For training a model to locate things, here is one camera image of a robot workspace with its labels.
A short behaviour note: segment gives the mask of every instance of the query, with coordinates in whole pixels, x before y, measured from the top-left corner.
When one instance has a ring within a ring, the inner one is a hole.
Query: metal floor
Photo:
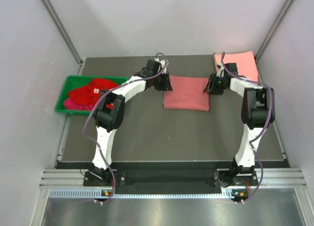
[[[88,58],[83,75],[127,76],[140,71],[151,57]],[[212,55],[169,56],[172,75],[209,77],[215,71]],[[222,161],[232,160],[243,135],[242,98],[226,91],[210,96],[210,111],[164,109],[164,92],[151,88],[126,104],[125,117],[112,149],[113,161]],[[72,116],[63,162],[91,161],[95,145],[82,136],[86,117]],[[92,120],[87,133],[96,138]],[[283,160],[271,125],[263,136],[261,160]]]
[[[100,206],[80,199],[49,199],[42,226],[305,226],[293,189],[262,189],[245,205],[227,199],[113,199]]]

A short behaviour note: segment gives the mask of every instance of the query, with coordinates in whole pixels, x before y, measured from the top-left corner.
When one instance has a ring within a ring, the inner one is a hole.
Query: pink sheet
[[[221,54],[214,56],[216,64],[221,60]],[[252,51],[245,53],[225,54],[224,63],[236,63],[238,75],[243,75],[249,80],[258,81],[258,72]]]
[[[203,93],[208,78],[170,75],[173,91],[166,91],[163,106],[168,109],[209,111],[209,94]]]

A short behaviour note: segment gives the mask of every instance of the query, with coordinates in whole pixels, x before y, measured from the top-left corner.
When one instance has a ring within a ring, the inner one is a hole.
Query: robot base
[[[230,175],[229,170],[213,172],[215,185],[221,188],[231,188],[233,193],[233,201],[239,202],[249,197],[248,186],[257,186],[258,179],[256,172],[253,171],[250,176],[234,176]]]

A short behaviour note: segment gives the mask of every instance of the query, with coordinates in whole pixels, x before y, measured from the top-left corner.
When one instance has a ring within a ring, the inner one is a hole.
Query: light pink paper
[[[221,61],[221,54],[214,56],[216,64]],[[238,75],[243,75],[249,80],[258,81],[258,72],[252,51],[245,53],[225,54],[224,63],[236,63]]]

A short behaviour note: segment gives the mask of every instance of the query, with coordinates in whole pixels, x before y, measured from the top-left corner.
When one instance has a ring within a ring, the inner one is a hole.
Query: folded pink towel
[[[209,111],[209,94],[203,93],[208,78],[170,75],[173,91],[166,91],[164,108]]]
[[[93,105],[89,104],[89,105],[80,105],[80,104],[76,104],[72,101],[71,98],[67,98],[64,102],[63,102],[63,106],[65,107],[65,109],[67,110],[81,110],[81,111],[91,111],[93,109]]]

